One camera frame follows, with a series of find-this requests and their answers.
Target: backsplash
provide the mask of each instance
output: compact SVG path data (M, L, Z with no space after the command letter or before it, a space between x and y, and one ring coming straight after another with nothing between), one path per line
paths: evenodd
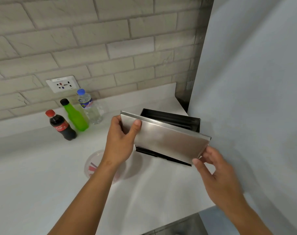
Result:
M0 0L0 120L60 106L45 80L94 98L192 88L213 0Z

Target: person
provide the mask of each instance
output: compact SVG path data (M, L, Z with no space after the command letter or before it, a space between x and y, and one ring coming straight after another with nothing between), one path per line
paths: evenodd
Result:
M135 120L125 135L121 130L121 117L112 118L99 167L48 235L95 235L114 175L120 164L130 157L140 129L141 121ZM215 172L211 174L204 163L213 164ZM210 199L224 211L241 235L272 234L246 202L232 166L215 148L208 146L200 159L193 159L193 164Z

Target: green bottle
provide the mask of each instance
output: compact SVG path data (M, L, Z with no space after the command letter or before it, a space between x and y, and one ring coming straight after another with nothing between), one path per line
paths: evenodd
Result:
M60 100L60 103L62 106L65 108L65 110L68 113L68 118L71 120L71 122L74 124L74 126L77 128L79 131L84 131L86 130L89 125L86 122L86 120L83 118L82 114L77 111L70 103L69 101L64 98Z

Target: tile floor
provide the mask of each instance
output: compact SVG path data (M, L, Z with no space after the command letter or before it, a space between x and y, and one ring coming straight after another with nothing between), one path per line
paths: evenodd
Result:
M198 213L154 229L143 235L208 235Z

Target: bottle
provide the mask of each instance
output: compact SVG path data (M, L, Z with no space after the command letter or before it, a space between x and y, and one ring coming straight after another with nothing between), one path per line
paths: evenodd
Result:
M69 103L68 99L61 99L60 103L67 111L68 118L71 120L77 130L84 131L89 127L82 114Z
M72 140L77 137L77 133L70 127L69 123L61 115L57 115L55 111L48 110L45 114L49 117L49 122L65 139Z
M94 105L92 97L89 93L86 93L84 89L77 91L79 95L79 103L84 109L85 114L88 116L92 124L99 124L102 121L102 116L96 105Z

